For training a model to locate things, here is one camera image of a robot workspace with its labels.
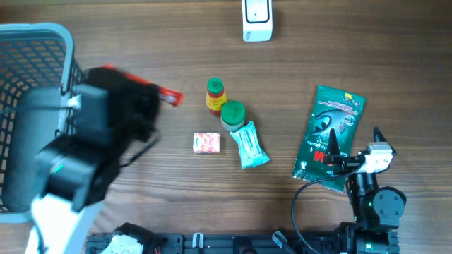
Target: green light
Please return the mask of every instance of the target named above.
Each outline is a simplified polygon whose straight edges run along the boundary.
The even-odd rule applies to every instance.
[[[63,168],[63,165],[59,165],[55,170],[54,170],[54,173],[57,173],[60,169],[62,169]]]

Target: green package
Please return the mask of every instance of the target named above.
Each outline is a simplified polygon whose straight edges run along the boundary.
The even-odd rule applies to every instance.
[[[322,85],[317,87],[316,101],[294,165],[294,178],[315,181],[333,175],[333,167],[322,163],[330,129],[335,130],[341,155],[350,156],[353,135],[365,102],[366,98],[351,92]],[[342,192],[345,178],[320,184]]]

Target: small pink package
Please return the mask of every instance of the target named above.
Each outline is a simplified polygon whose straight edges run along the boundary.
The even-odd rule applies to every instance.
[[[219,133],[195,133],[193,139],[193,151],[195,153],[219,153]]]

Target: yellow label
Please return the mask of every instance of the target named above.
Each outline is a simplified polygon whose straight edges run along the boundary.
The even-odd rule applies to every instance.
[[[221,106],[227,102],[226,92],[224,92],[218,98],[212,98],[209,94],[206,95],[207,108],[212,109],[213,111],[221,110]]]

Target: small bottle with green cap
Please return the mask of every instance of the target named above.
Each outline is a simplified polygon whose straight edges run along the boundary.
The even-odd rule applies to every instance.
[[[245,106],[238,101],[230,101],[221,110],[221,125],[226,131],[238,131],[245,124]]]
[[[207,82],[206,104],[214,116],[221,115],[221,109],[227,102],[225,89],[221,79],[213,77]]]

